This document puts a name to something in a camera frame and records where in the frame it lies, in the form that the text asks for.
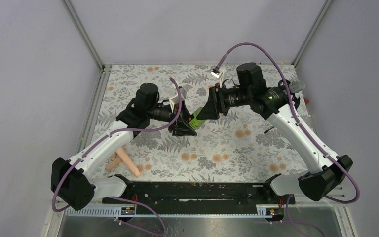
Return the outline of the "green pill bottle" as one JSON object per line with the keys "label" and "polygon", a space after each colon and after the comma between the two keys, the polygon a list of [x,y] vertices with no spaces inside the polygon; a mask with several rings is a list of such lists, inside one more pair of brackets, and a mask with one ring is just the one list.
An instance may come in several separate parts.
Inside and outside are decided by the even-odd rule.
{"label": "green pill bottle", "polygon": [[200,126],[202,126],[205,123],[205,120],[197,118],[198,114],[201,112],[202,109],[203,109],[203,107],[199,107],[188,118],[188,124],[194,130],[197,130]]}

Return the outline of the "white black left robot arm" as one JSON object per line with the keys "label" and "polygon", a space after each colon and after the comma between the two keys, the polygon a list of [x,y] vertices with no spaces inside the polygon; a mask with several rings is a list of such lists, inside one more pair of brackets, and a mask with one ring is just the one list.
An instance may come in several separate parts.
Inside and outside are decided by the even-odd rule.
{"label": "white black left robot arm", "polygon": [[175,88],[175,96],[160,102],[158,87],[153,83],[142,84],[103,135],[69,159],[57,158],[53,162],[50,186],[54,193],[53,211],[63,211],[56,207],[57,198],[74,210],[81,210],[100,198],[116,197],[122,203],[133,198],[132,188],[123,179],[117,176],[93,178],[93,174],[140,133],[166,128],[174,135],[178,133],[178,128],[184,126],[183,115],[187,112],[186,91],[178,85]]}

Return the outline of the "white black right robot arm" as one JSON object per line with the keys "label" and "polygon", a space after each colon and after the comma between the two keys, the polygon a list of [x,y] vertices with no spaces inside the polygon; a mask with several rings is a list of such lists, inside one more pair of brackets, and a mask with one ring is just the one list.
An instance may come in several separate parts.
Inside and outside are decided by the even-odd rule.
{"label": "white black right robot arm", "polygon": [[226,88],[225,71],[212,67],[211,74],[219,82],[209,88],[208,100],[196,119],[218,120],[220,115],[227,115],[230,108],[248,105],[282,133],[307,167],[303,174],[276,174],[267,179],[264,199],[276,203],[283,195],[294,194],[304,194],[313,201],[327,198],[328,193],[346,177],[352,159],[348,155],[339,156],[317,137],[297,113],[290,90],[281,86],[268,87],[259,65],[253,62],[241,64],[236,72],[239,84]]}

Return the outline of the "floral patterned table mat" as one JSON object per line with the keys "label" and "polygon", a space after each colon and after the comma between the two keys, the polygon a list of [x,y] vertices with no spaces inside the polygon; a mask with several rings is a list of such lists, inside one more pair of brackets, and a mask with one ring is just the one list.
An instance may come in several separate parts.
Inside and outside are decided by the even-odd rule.
{"label": "floral patterned table mat", "polygon": [[[194,112],[206,103],[208,88],[217,82],[210,68],[205,64],[112,66],[92,139],[110,127],[145,82],[156,84],[164,100],[175,94],[169,80],[174,78],[186,90],[187,109]],[[151,121],[149,133],[124,145],[141,181],[256,183],[278,173],[306,170],[282,133],[248,106],[205,122],[196,137],[175,137],[168,130],[157,131],[160,126],[161,122]]]}

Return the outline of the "black microphone tripod stand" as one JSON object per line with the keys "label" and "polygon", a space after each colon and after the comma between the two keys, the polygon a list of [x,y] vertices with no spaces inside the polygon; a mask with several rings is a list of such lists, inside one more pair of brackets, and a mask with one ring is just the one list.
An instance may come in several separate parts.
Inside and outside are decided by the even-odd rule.
{"label": "black microphone tripod stand", "polygon": [[[300,103],[301,103],[301,100],[300,100],[299,97],[296,97],[296,94],[295,94],[295,93],[292,94],[292,102],[293,102],[293,105],[294,105],[295,109],[297,110],[298,107],[299,107],[299,105],[300,105]],[[265,131],[264,131],[264,134],[267,134],[268,132],[270,132],[270,131],[271,131],[272,129],[274,129],[274,128],[275,128],[275,127],[272,126],[271,128],[265,130]]]}

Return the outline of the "wooden stick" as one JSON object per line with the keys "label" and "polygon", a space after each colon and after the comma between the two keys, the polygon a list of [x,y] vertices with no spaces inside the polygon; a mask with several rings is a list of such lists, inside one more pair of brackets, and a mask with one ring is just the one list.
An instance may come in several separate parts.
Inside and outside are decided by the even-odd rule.
{"label": "wooden stick", "polygon": [[117,153],[114,153],[113,155],[111,155],[110,158],[112,160],[105,166],[105,169],[107,171],[113,170],[114,168],[119,166],[120,163],[122,163],[122,160]]}

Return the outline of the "silver microphone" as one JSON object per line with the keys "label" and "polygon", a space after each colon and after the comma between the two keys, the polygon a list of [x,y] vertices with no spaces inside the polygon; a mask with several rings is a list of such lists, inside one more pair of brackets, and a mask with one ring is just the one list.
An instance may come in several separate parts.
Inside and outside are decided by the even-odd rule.
{"label": "silver microphone", "polygon": [[293,81],[289,84],[289,91],[291,93],[299,93],[305,88],[305,83],[301,80]]}

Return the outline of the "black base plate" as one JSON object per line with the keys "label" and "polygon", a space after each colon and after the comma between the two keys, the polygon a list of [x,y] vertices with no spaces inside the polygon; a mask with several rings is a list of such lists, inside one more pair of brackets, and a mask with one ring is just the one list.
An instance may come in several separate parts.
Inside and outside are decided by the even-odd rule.
{"label": "black base plate", "polygon": [[144,182],[127,183],[120,200],[105,197],[103,204],[128,200],[149,206],[163,215],[248,215],[257,208],[295,204],[288,195],[277,195],[267,183]]}

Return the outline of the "aluminium rail frame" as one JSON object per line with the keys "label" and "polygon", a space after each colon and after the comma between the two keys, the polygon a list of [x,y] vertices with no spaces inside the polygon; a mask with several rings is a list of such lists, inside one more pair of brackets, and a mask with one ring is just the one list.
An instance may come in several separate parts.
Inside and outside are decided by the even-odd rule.
{"label": "aluminium rail frame", "polygon": [[338,207],[328,199],[314,202],[304,195],[277,196],[263,185],[136,182],[120,199],[105,197],[79,207],[57,205],[66,214],[104,217],[219,217],[282,219],[286,207]]}

